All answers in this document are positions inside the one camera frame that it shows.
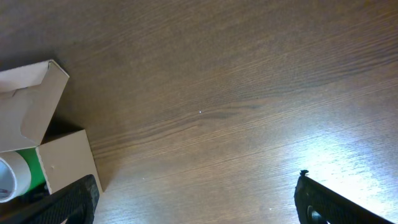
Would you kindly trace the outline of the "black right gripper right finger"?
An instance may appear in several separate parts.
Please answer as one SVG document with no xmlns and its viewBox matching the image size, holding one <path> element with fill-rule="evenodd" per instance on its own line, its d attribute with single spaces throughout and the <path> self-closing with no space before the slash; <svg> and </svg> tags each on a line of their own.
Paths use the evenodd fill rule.
<svg viewBox="0 0 398 224">
<path fill-rule="evenodd" d="M 294 201 L 300 224 L 392 224 L 307 176 L 301 170 Z"/>
</svg>

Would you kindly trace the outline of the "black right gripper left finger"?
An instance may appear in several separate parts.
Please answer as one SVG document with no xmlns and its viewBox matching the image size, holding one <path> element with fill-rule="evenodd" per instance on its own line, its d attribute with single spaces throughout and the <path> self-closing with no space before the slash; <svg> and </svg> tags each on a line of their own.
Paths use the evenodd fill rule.
<svg viewBox="0 0 398 224">
<path fill-rule="evenodd" d="M 99 199 L 96 179 L 89 174 L 6 217 L 1 224 L 92 224 Z"/>
</svg>

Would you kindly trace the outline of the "beige masking tape roll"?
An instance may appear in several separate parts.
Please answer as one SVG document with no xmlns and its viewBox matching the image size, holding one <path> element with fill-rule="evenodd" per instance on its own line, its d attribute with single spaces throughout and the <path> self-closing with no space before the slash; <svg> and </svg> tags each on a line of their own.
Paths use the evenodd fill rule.
<svg viewBox="0 0 398 224">
<path fill-rule="evenodd" d="M 1 153 L 1 203 L 25 194 L 31 173 L 24 158 L 15 151 Z"/>
</svg>

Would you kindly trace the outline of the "brown cardboard box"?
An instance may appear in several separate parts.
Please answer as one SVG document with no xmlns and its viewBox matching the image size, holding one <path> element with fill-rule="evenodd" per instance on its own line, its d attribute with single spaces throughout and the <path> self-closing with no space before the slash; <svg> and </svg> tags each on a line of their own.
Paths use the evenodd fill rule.
<svg viewBox="0 0 398 224">
<path fill-rule="evenodd" d="M 1 153 L 36 148 L 50 194 L 98 176 L 85 130 L 45 136 L 68 79 L 54 60 L 1 72 Z"/>
</svg>

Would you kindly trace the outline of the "green tape roll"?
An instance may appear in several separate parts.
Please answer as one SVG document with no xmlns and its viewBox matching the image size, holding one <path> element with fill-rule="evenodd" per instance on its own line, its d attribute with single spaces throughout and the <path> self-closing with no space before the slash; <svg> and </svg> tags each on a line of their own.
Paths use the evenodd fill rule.
<svg viewBox="0 0 398 224">
<path fill-rule="evenodd" d="M 31 181 L 27 192 L 33 190 L 45 182 L 36 148 L 18 150 L 17 153 L 22 156 L 30 169 Z"/>
</svg>

